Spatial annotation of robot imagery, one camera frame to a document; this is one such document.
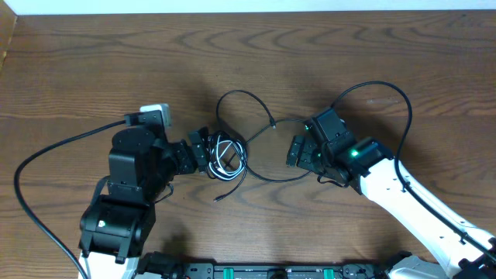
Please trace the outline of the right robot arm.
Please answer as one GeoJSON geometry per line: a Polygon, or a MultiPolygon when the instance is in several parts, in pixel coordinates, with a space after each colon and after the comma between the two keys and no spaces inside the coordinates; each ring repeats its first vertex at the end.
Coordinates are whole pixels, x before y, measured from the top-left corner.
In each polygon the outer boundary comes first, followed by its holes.
{"type": "Polygon", "coordinates": [[[493,278],[495,237],[454,212],[418,182],[376,139],[358,141],[333,108],[304,122],[287,165],[321,183],[353,188],[394,216],[435,258],[409,253],[385,269],[388,278],[493,278]]]}

